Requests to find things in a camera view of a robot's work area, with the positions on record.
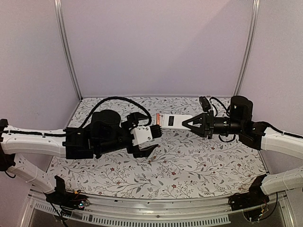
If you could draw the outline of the white remote control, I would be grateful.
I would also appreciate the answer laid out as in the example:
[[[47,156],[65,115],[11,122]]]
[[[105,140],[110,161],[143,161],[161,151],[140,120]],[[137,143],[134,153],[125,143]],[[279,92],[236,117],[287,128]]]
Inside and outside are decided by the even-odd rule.
[[[160,126],[166,130],[186,130],[188,127],[182,125],[183,121],[191,119],[192,115],[182,114],[160,114]]]

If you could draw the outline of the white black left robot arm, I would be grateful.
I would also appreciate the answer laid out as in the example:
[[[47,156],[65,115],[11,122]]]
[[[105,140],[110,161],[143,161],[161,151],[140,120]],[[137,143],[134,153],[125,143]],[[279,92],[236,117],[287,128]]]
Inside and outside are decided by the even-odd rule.
[[[141,125],[148,116],[135,112],[125,122],[113,110],[94,112],[90,123],[79,128],[63,130],[29,131],[13,127],[6,119],[0,121],[0,169],[23,178],[38,187],[60,205],[70,202],[65,182],[58,176],[47,173],[27,161],[23,154],[46,154],[65,159],[100,158],[103,154],[126,149],[134,158],[148,157],[155,145],[140,148],[140,145],[162,136],[159,125]]]

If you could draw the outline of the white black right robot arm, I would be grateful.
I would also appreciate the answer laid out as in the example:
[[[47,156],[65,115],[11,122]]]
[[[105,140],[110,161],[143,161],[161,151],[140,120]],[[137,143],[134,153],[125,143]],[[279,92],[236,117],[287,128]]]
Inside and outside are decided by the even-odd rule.
[[[199,98],[204,113],[182,122],[182,126],[202,138],[214,134],[237,135],[239,142],[255,150],[275,151],[303,158],[303,137],[282,131],[268,122],[252,121],[253,103],[244,96],[233,96],[228,117],[215,117],[205,97]],[[303,168],[298,167],[274,175],[260,175],[245,195],[248,206],[255,206],[263,195],[292,190],[303,186]]]

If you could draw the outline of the floral patterned table mat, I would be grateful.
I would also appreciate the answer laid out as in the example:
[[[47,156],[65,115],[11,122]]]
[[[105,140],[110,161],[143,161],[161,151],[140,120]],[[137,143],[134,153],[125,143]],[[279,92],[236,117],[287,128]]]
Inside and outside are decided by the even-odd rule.
[[[232,136],[201,138],[188,131],[168,130],[155,141],[158,147],[149,157],[133,158],[125,150],[103,155],[99,159],[67,160],[53,157],[48,174],[65,180],[68,190],[81,190],[92,182],[109,184],[123,181],[197,181],[248,190],[253,180],[266,172],[259,153],[242,145]]]

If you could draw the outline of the right aluminium frame post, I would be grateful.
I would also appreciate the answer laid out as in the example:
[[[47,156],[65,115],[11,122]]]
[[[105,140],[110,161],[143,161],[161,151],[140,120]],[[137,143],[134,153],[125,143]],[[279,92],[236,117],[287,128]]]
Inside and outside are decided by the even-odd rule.
[[[253,41],[254,41],[254,36],[255,36],[255,32],[256,32],[256,27],[257,27],[257,23],[258,23],[259,8],[260,8],[260,0],[253,0],[248,37],[247,37],[247,41],[246,41],[243,59],[242,59],[241,66],[240,66],[240,71],[239,71],[235,89],[233,92],[234,96],[238,96],[240,94],[241,88],[243,85],[243,81],[245,78],[247,66],[248,66],[249,59],[250,59],[251,49],[253,47]]]

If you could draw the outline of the aluminium frame post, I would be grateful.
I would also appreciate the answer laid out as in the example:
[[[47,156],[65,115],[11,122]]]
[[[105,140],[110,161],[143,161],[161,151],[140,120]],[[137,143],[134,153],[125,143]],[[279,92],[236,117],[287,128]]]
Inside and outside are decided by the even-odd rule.
[[[79,101],[83,99],[79,82],[76,76],[76,71],[75,67],[73,64],[72,56],[71,56],[71,51],[69,47],[69,42],[68,42],[68,37],[67,37],[67,32],[66,32],[66,27],[65,27],[65,22],[64,22],[64,16],[63,16],[63,10],[62,10],[62,1],[61,0],[54,0],[54,8],[55,8],[55,13],[56,13],[56,20],[59,28],[59,35],[60,39],[62,42],[62,48],[63,48],[63,53],[66,59],[66,64],[67,68],[69,71],[69,75],[71,78],[71,82],[76,94],[76,97]]]
[[[240,71],[239,71],[235,89],[233,92],[234,96],[238,96],[240,94],[241,88],[243,85],[243,81],[245,78],[247,66],[248,66],[249,59],[250,59],[251,49],[253,47],[253,41],[254,41],[254,36],[255,36],[255,32],[256,32],[256,27],[257,27],[257,23],[258,23],[259,8],[260,8],[260,0],[253,0],[248,37],[247,37],[247,41],[246,41],[243,59],[242,59],[241,66],[240,66]]]

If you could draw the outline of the aluminium front rail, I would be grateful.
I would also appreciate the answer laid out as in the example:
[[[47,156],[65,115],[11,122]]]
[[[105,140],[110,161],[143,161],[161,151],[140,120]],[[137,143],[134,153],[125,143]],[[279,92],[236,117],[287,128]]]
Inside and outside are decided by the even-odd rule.
[[[82,184],[90,202],[84,210],[51,205],[31,189],[21,225],[24,227],[295,227],[297,225],[285,192],[269,195],[269,202],[232,211],[228,198],[246,193],[197,181],[123,181]]]

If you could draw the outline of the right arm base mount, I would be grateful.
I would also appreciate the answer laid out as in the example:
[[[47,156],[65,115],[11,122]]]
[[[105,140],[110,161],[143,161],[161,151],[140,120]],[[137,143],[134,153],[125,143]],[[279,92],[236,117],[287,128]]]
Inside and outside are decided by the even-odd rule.
[[[232,211],[246,209],[269,202],[269,196],[261,190],[262,180],[267,175],[258,176],[250,185],[246,193],[235,193],[228,198]]]

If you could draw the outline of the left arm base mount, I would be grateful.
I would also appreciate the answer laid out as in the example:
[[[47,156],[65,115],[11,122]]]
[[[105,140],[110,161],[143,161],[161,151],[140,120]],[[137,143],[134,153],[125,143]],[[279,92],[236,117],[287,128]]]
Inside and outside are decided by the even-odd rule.
[[[54,192],[45,194],[46,201],[59,205],[61,208],[69,210],[84,210],[90,205],[88,197],[81,194],[80,190],[68,192],[65,188],[65,181],[59,176],[55,176]]]

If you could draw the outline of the left aluminium frame post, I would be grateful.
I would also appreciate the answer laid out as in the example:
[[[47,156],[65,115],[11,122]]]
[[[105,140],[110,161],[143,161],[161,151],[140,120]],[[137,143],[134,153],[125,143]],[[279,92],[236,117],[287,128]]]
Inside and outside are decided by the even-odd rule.
[[[79,101],[83,99],[79,82],[76,76],[76,71],[75,67],[73,64],[72,56],[71,56],[71,51],[69,47],[69,42],[68,42],[68,37],[67,37],[67,32],[66,32],[66,27],[65,27],[65,22],[64,22],[64,16],[63,16],[63,10],[62,10],[62,1],[61,0],[54,0],[54,8],[55,8],[55,13],[56,13],[56,20],[59,28],[59,35],[60,39],[62,42],[62,48],[63,48],[63,53],[66,59],[66,64],[67,68],[69,71],[69,75],[71,78],[71,82],[76,94],[76,97]]]

